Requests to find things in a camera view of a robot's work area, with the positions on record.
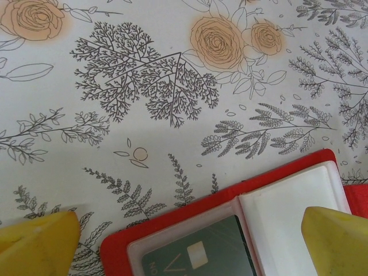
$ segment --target fern illustration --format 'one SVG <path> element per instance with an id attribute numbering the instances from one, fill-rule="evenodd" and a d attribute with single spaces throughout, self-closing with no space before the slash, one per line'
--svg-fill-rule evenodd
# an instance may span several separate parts
<path id="1" fill-rule="evenodd" d="M 161 56 L 150 46 L 150 36 L 130 22 L 117 26 L 98 22 L 91 39 L 80 38 L 71 52 L 77 61 L 85 61 L 84 70 L 76 70 L 82 79 L 82 100 L 100 101 L 113 121 L 121 122 L 131 105 L 141 97 L 154 120 L 169 120 L 181 127 L 185 119 L 197 120 L 202 111 L 198 101 L 209 108 L 218 105 L 217 82 L 213 75 L 201 75 L 181 52 Z"/>
<path id="2" fill-rule="evenodd" d="M 302 57 L 290 60 L 289 66 L 305 76 L 299 86 L 311 91 L 312 99 L 319 97 L 327 84 L 338 94 L 339 114 L 344 118 L 343 125 L 349 128 L 343 141 L 353 150 L 368 135 L 368 64 L 358 41 L 341 28 L 331 30 L 325 43 L 326 50 L 316 41 L 309 48 L 301 47 L 307 58 L 319 63 L 318 69 Z"/>
<path id="3" fill-rule="evenodd" d="M 255 131 L 245 131 L 244 125 L 237 121 L 220 121 L 216 124 L 214 133 L 203 139 L 202 146 L 205 151 L 202 155 L 219 152 L 218 157 L 222 157 L 235 148 L 236 155 L 246 155 L 246 159 L 253 158 L 255 155 L 262 154 L 269 144 L 271 147 L 279 148 L 279 154 L 289 154 L 296 149 L 305 152 L 310 149 L 315 139 L 312 133 L 319 129 L 331 128 L 328 124 L 330 115 L 311 106 L 307 108 L 302 105 L 293 105 L 294 110 L 285 112 L 275 106 L 260 103 L 265 109 L 256 109 L 257 116 L 250 120 L 259 121 L 262 129 Z M 294 120 L 299 117 L 303 124 L 295 123 Z M 285 134 L 281 137 L 271 138 L 273 130 L 283 129 Z"/>
<path id="4" fill-rule="evenodd" d="M 360 185 L 365 184 L 368 182 L 368 178 L 365 178 L 362 175 L 361 170 L 355 171 L 354 169 L 351 169 L 351 172 L 348 172 L 347 175 L 342 174 L 341 175 L 341 181 L 343 182 L 343 185 Z"/>
<path id="5" fill-rule="evenodd" d="M 23 186 L 19 186 L 16 191 L 13 192 L 15 195 L 18 195 L 16 198 L 16 202 L 20 203 L 17 207 L 19 210 L 27 210 L 28 214 L 24 216 L 25 219 L 35 219 L 36 217 L 43 217 L 47 213 L 47 202 L 43 202 L 38 206 L 37 198 L 30 196 L 29 192 L 27 192 L 26 188 Z M 52 208 L 48 213 L 57 213 L 60 211 L 61 204 L 56 205 Z M 87 223 L 89 222 L 93 212 L 89 212 L 82 216 L 79 220 L 80 230 L 83 233 L 85 230 Z M 104 276 L 104 268 L 102 267 L 101 259 L 99 257 L 99 247 L 97 251 L 94 251 L 92 247 L 94 247 L 101 237 L 102 233 L 106 228 L 111 224 L 111 221 L 107 221 L 99 225 L 86 239 L 85 242 L 79 242 L 78 248 L 75 253 L 73 264 L 70 268 L 69 276 Z"/>
<path id="6" fill-rule="evenodd" d="M 212 190 L 211 194 L 216 194 L 219 191 L 219 184 L 217 183 L 216 174 L 212 174 Z"/>
<path id="7" fill-rule="evenodd" d="M 368 3 L 366 0 L 304 0 L 297 7 L 298 17 L 308 17 L 308 20 L 318 18 L 325 25 L 335 25 L 340 19 L 346 27 L 368 27 Z"/>
<path id="8" fill-rule="evenodd" d="M 124 203 L 121 210 L 125 211 L 125 218 L 138 215 L 143 217 L 130 223 L 127 228 L 149 220 L 155 213 L 166 207 L 166 204 L 163 203 L 153 204 L 147 207 L 152 196 L 152 189 L 149 189 L 145 195 L 141 196 L 142 186 L 140 185 L 137 185 L 134 191 L 132 191 L 132 185 L 129 181 L 126 181 L 123 185 L 121 179 L 115 181 L 112 177 L 104 173 L 99 173 L 98 171 L 93 171 L 92 169 L 84 168 L 84 171 L 100 179 L 102 184 L 109 184 L 107 188 L 112 190 L 113 194 L 120 195 L 117 202 Z"/>
<path id="9" fill-rule="evenodd" d="M 176 195 L 174 196 L 179 201 L 176 202 L 174 205 L 176 207 L 184 207 L 195 199 L 192 196 L 193 189 L 190 189 L 190 184 L 187 181 L 187 176 L 184 175 L 184 171 L 176 160 L 175 156 L 172 154 L 168 154 L 168 157 L 172 162 L 172 166 L 175 168 L 175 177 L 178 179 L 176 184 L 179 186 L 179 189 L 175 190 Z"/>

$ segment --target tablecloth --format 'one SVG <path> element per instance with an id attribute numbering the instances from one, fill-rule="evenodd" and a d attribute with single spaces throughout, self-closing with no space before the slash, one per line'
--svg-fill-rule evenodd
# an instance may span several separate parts
<path id="1" fill-rule="evenodd" d="M 310 152 L 365 183 L 367 17 L 367 0 L 1 0 L 2 226 L 76 211 L 70 275 L 100 276 L 107 235 Z"/>

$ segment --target rose drawing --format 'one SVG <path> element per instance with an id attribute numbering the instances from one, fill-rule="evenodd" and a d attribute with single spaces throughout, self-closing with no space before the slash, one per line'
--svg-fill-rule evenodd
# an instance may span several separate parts
<path id="1" fill-rule="evenodd" d="M 246 45 L 254 47 L 261 53 L 273 56 L 281 51 L 281 34 L 270 23 L 256 23 L 251 29 L 241 34 Z M 249 48 L 244 49 L 247 56 Z"/>
<path id="2" fill-rule="evenodd" d="M 57 0 L 8 0 L 0 11 L 0 28 L 26 40 L 47 40 L 56 37 L 62 28 L 64 14 Z"/>
<path id="3" fill-rule="evenodd" d="M 240 30 L 224 18 L 204 17 L 191 30 L 190 42 L 211 71 L 237 71 L 243 60 Z"/>

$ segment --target yellow object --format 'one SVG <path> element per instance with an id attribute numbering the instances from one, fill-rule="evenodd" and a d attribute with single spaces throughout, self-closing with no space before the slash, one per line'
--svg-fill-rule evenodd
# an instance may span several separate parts
<path id="1" fill-rule="evenodd" d="M 319 276 L 368 275 L 367 219 L 309 207 L 302 234 Z"/>
<path id="2" fill-rule="evenodd" d="M 1 228 L 0 275 L 67 276 L 79 237 L 74 212 Z"/>

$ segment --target card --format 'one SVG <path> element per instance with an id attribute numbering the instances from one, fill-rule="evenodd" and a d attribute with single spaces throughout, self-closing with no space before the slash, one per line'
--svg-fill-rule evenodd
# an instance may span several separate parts
<path id="1" fill-rule="evenodd" d="M 145 254 L 145 276 L 256 276 L 237 216 Z"/>

